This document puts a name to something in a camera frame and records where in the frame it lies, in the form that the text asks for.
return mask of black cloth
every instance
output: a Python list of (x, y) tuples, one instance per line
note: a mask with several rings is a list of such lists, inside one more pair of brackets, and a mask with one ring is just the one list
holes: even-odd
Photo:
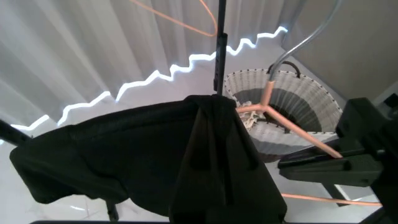
[(167, 216), (198, 109), (225, 139), (235, 106), (222, 96), (189, 96), (111, 113), (38, 136), (10, 160), (37, 202), (72, 194), (111, 203), (131, 198)]

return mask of orange cable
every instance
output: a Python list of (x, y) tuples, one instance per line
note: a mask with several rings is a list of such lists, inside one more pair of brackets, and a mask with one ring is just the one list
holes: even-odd
[(213, 20), (214, 29), (215, 29), (214, 34), (209, 34), (209, 33), (205, 32), (205, 31), (196, 29), (196, 28), (194, 28), (194, 27), (192, 27), (192, 26), (190, 26), (190, 25), (187, 25), (187, 24), (185, 24), (185, 23), (183, 23), (183, 22), (181, 22), (181, 21), (178, 21), (178, 20), (176, 20), (176, 19), (173, 19), (173, 18), (171, 18), (170, 16), (165, 15), (165, 14), (159, 12), (159, 11), (156, 11), (155, 9), (153, 9), (153, 8), (147, 6), (147, 5), (145, 5), (145, 4), (143, 4), (143, 3), (139, 2), (139, 1), (136, 1), (136, 0), (130, 0), (130, 1), (133, 2), (133, 3), (135, 3), (135, 4), (137, 4), (137, 5), (139, 5), (139, 6), (141, 6), (141, 7), (143, 7), (144, 9), (146, 9), (146, 10), (148, 10), (148, 11), (150, 11), (150, 12), (153, 12), (154, 14), (157, 14), (157, 15), (160, 16), (160, 17), (163, 17), (164, 19), (167, 19), (167, 20), (169, 20), (169, 21), (172, 21), (172, 22), (174, 22), (175, 24), (178, 24), (178, 25), (180, 25), (180, 26), (183, 26), (183, 27), (185, 27), (185, 28), (187, 28), (187, 29), (190, 29), (190, 30), (192, 30), (192, 31), (198, 32), (199, 34), (205, 35), (205, 36), (207, 36), (207, 37), (214, 37), (214, 36), (217, 35), (217, 22), (216, 22), (216, 19), (214, 18), (214, 15), (211, 13), (211, 11), (210, 11), (209, 7), (206, 5), (206, 3), (203, 2), (203, 0), (199, 0), (199, 1), (200, 1), (201, 4), (205, 7), (207, 13), (208, 13), (208, 14), (210, 15), (210, 17), (211, 17), (211, 20)]
[[(180, 22), (176, 19), (171, 18), (168, 15), (165, 15), (159, 11), (156, 11), (155, 9), (146, 6), (145, 4), (136, 1), (136, 0), (130, 0), (131, 2), (137, 4), (138, 6), (143, 7), (144, 9), (153, 12), (154, 14), (157, 14), (160, 17), (163, 17), (164, 19), (167, 19), (171, 22), (174, 22), (175, 24), (178, 24), (180, 26), (183, 26), (187, 29), (190, 29), (192, 31), (195, 31), (199, 34), (205, 35), (207, 37), (214, 37), (217, 35), (217, 22), (216, 19), (214, 17), (214, 15), (211, 13), (210, 9), (208, 8), (208, 6), (206, 5), (206, 3), (203, 2), (203, 0), (199, 0), (202, 5), (205, 7), (207, 13), (210, 15), (211, 20), (213, 21), (213, 25), (215, 28), (215, 33), (214, 34), (209, 34), (207, 32), (204, 32), (202, 30), (196, 29), (190, 25), (187, 25), (183, 22)], [(356, 202), (356, 201), (349, 201), (349, 200), (340, 200), (340, 199), (333, 199), (333, 198), (321, 198), (321, 197), (312, 197), (312, 196), (305, 196), (305, 195), (295, 195), (295, 194), (282, 194), (283, 197), (288, 197), (288, 198), (297, 198), (297, 199), (304, 199), (304, 200), (314, 200), (314, 201), (319, 201), (319, 202), (333, 202), (333, 203), (345, 203), (345, 204), (350, 204), (350, 205), (367, 205), (367, 206), (382, 206), (381, 203), (378, 202)]]
[(333, 198), (321, 198), (321, 197), (312, 197), (306, 195), (295, 195), (295, 194), (281, 194), (282, 197), (287, 198), (297, 198), (297, 199), (304, 199), (304, 200), (314, 200), (318, 202), (333, 202), (333, 203), (345, 203), (348, 205), (365, 205), (365, 206), (382, 206), (379, 202), (356, 202), (351, 200), (341, 200), (341, 199), (333, 199)]

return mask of woven basket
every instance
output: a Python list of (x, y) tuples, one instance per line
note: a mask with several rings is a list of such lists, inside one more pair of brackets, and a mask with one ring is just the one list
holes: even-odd
[[(324, 141), (336, 137), (335, 128), (342, 110), (329, 92), (315, 80), (296, 73), (278, 71), (269, 104), (290, 121), (313, 137)], [(224, 95), (234, 99), (237, 105), (247, 101), (260, 102), (269, 78), (269, 69), (240, 70), (227, 75)], [(311, 143), (280, 126), (265, 114), (248, 130), (264, 162), (274, 161), (285, 154), (311, 146)]]

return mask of tile floor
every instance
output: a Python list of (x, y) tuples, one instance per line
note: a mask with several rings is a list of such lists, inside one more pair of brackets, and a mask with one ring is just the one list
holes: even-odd
[[(261, 39), (255, 49), (245, 47), (235, 57), (227, 54), (225, 73), (228, 74), (235, 70), (246, 68), (267, 68), (283, 52), (283, 49), (276, 44), (277, 41), (276, 39)], [(316, 79), (325, 86), (335, 97), (339, 105), (342, 108), (344, 107), (344, 99), (338, 96), (294, 58), (290, 58), (289, 60), (296, 63), (303, 74)], [(283, 67), (282, 69), (290, 70), (291, 68)], [(149, 86), (128, 90), (118, 103), (115, 103), (114, 99), (108, 96), (94, 107), (73, 110), (62, 126), (77, 124), (95, 116), (128, 108), (182, 100), (192, 94), (213, 94), (213, 73), (214, 61), (197, 62), (192, 72), (177, 73), (173, 82), (156, 79)], [(38, 136), (56, 127), (57, 125), (54, 121), (48, 120), (35, 130), (28, 132), (28, 134)], [(35, 202), (9, 161), (9, 153), (13, 148), (14, 146), (7, 143), (0, 146), (0, 201), (2, 202), (0, 204), (0, 217), (3, 224), (30, 223), (35, 220), (108, 219), (105, 202), (100, 199), (91, 200), (85, 196), (74, 195), (62, 198), (49, 205), (42, 205)], [(278, 174), (276, 163), (267, 164), (267, 168), (281, 192), (329, 197), (326, 190), (320, 184), (297, 182), (283, 178)], [(352, 192), (363, 192), (364, 190), (368, 193), (360, 194), (365, 196), (363, 200), (377, 200), (373, 195), (369, 195), (369, 189), (350, 189)], [(288, 212), (285, 219), (288, 222), (359, 222), (377, 209), (376, 207), (360, 207), (355, 205), (338, 207), (333, 203), (311, 202), (289, 198), (285, 201), (288, 205)], [(166, 222), (168, 220), (167, 217), (162, 217), (138, 207), (131, 200), (120, 203), (117, 205), (117, 209), (120, 220), (159, 222)]]

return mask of curtain fold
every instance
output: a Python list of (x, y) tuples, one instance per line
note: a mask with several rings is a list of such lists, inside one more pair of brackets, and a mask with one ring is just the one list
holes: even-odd
[[(205, 32), (214, 27), (194, 0), (142, 0)], [(205, 1), (218, 17), (218, 1)], [(241, 38), (256, 43), (289, 23), (300, 0), (229, 0), (225, 32), (236, 49)], [(191, 54), (212, 54), (216, 38), (156, 16), (129, 0), (0, 1), (0, 119), (29, 126), (47, 114), (54, 121), (68, 105), (89, 103), (155, 70), (189, 67)]]

